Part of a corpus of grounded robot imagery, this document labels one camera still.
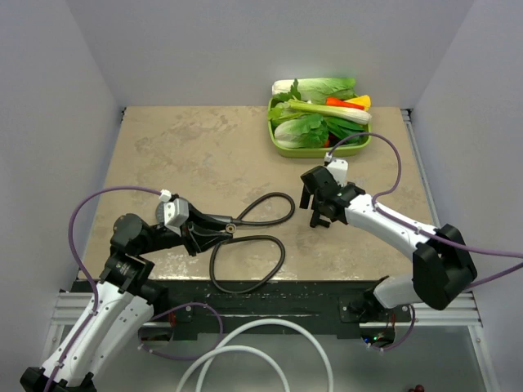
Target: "basket of vegetables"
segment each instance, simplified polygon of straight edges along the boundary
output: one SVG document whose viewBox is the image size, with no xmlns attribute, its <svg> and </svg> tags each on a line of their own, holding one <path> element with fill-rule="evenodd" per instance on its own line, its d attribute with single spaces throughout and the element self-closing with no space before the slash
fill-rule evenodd
<svg viewBox="0 0 523 392">
<path fill-rule="evenodd" d="M 369 96 L 357 96 L 353 78 L 280 80 L 272 86 L 269 134 L 278 153 L 288 158 L 322 158 L 344 137 L 370 132 Z M 357 154 L 370 136 L 357 136 L 336 155 Z"/>
</svg>

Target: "green basket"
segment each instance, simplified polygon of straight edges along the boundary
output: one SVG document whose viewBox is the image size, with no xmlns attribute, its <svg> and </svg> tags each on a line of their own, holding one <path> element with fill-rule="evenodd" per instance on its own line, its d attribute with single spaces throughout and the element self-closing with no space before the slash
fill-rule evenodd
<svg viewBox="0 0 523 392">
<path fill-rule="evenodd" d="M 276 105 L 275 102 L 273 102 L 272 98 L 269 101 L 269 109 L 274 107 Z M 320 149 L 289 149 L 287 147 L 282 147 L 278 144 L 278 142 L 275 140 L 275 131 L 272 129 L 272 125 L 270 124 L 270 120 L 268 120 L 269 123 L 269 135 L 270 139 L 272 140 L 272 143 L 275 145 L 276 149 L 278 150 L 278 154 L 287 157 L 287 158 L 323 158 L 325 154 L 330 151 L 330 147 L 327 148 L 320 148 Z M 363 126 L 365 132 L 371 132 L 370 131 L 370 124 Z M 356 155 L 359 153 L 366 145 L 370 143 L 370 136 L 363 136 L 362 142 L 358 145 L 342 145 L 336 149 L 334 152 L 334 155 L 337 157 L 349 157 L 351 155 Z"/>
</svg>

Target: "red pepper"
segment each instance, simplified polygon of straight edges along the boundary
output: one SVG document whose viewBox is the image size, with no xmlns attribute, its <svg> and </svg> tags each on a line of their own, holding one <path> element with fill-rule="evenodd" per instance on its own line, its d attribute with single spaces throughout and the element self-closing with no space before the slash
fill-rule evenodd
<svg viewBox="0 0 523 392">
<path fill-rule="evenodd" d="M 353 104 L 351 102 L 345 102 L 344 100 L 339 100 L 338 98 L 329 97 L 325 100 L 327 106 L 341 106 L 343 108 L 353 108 L 359 110 L 365 110 L 365 107 L 358 104 Z"/>
</svg>

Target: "white hose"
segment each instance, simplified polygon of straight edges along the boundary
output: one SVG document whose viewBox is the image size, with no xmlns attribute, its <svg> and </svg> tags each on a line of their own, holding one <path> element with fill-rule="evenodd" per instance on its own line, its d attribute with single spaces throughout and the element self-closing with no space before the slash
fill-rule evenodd
<svg viewBox="0 0 523 392">
<path fill-rule="evenodd" d="M 219 354 L 228 353 L 231 351 L 240 351 L 243 353 L 251 353 L 255 354 L 258 357 L 265 359 L 278 373 L 279 378 L 281 378 L 281 382 L 284 384 L 285 392 L 290 392 L 290 389 L 288 387 L 288 381 L 287 378 L 284 375 L 284 372 L 281 370 L 281 367 L 278 366 L 276 361 L 271 358 L 269 355 L 265 354 L 263 351 L 260 351 L 258 349 L 255 349 L 253 347 L 247 347 L 246 345 L 230 345 L 228 347 L 221 347 L 216 348 L 213 351 L 209 351 L 205 355 L 202 355 L 198 360 L 196 360 L 190 367 L 186 370 L 186 372 L 181 377 L 180 382 L 178 383 L 177 392 L 181 392 L 181 389 L 183 388 L 183 385 L 187 382 L 190 375 L 193 374 L 194 370 L 198 368 L 199 365 L 204 363 L 207 360 L 211 360 Z"/>
<path fill-rule="evenodd" d="M 281 325 L 283 327 L 289 327 L 292 328 L 294 331 L 300 332 L 304 337 L 306 337 L 311 343 L 314 345 L 314 347 L 318 350 L 318 353 L 320 353 L 320 357 L 324 360 L 325 369 L 327 370 L 327 381 L 328 381 L 328 392 L 334 391 L 334 377 L 333 377 L 333 369 L 330 366 L 329 358 L 327 358 L 327 354 L 325 353 L 323 347 L 321 344 L 312 336 L 310 332 L 308 332 L 304 327 L 300 327 L 299 325 L 295 323 L 291 323 L 287 320 L 281 320 L 278 318 L 264 318 L 261 320 L 252 321 L 251 323 L 246 323 L 242 325 L 241 327 L 236 328 L 233 332 L 231 332 L 229 335 L 227 335 L 223 341 L 220 342 L 220 344 L 217 346 L 217 349 L 223 347 L 227 343 L 229 343 L 232 339 L 234 339 L 236 336 L 238 336 L 240 333 L 247 331 L 248 329 L 260 327 L 261 325 Z M 203 385 L 203 379 L 205 378 L 205 375 L 207 374 L 207 370 L 209 369 L 209 366 L 211 366 L 213 359 L 209 359 L 205 365 L 202 368 L 202 372 L 199 374 L 198 377 L 198 384 L 196 385 L 196 392 L 201 392 L 202 385 Z"/>
</svg>

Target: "beige tabletop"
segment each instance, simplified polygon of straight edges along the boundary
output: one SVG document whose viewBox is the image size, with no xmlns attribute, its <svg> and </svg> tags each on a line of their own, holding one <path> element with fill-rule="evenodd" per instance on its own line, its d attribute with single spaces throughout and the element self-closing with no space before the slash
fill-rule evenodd
<svg viewBox="0 0 523 392">
<path fill-rule="evenodd" d="M 431 222 L 427 199 L 413 158 L 407 131 L 397 108 L 371 109 L 373 131 L 389 137 L 400 151 L 404 170 L 398 190 L 381 199 L 417 221 Z M 169 189 L 200 211 L 237 216 L 254 199 L 268 192 L 285 192 L 299 204 L 300 175 L 322 159 L 279 156 L 267 134 L 266 107 L 129 107 L 125 112 L 105 186 L 142 185 Z M 349 180 L 375 194 L 396 178 L 390 147 L 373 139 L 360 154 L 349 157 Z M 133 212 L 156 223 L 158 198 L 136 191 L 101 196 L 87 245 L 85 264 L 98 276 L 109 255 L 114 221 Z M 284 200 L 260 205 L 247 218 L 275 219 L 288 210 Z M 337 222 L 329 229 L 309 227 L 311 210 L 297 208 L 288 222 L 267 228 L 239 228 L 235 236 L 271 234 L 284 243 L 287 259 L 276 279 L 377 279 L 411 270 L 396 249 L 361 229 Z M 150 253 L 151 278 L 208 279 L 210 251 L 188 256 L 185 248 Z M 279 258 L 268 242 L 222 247 L 218 279 L 259 279 Z"/>
</svg>

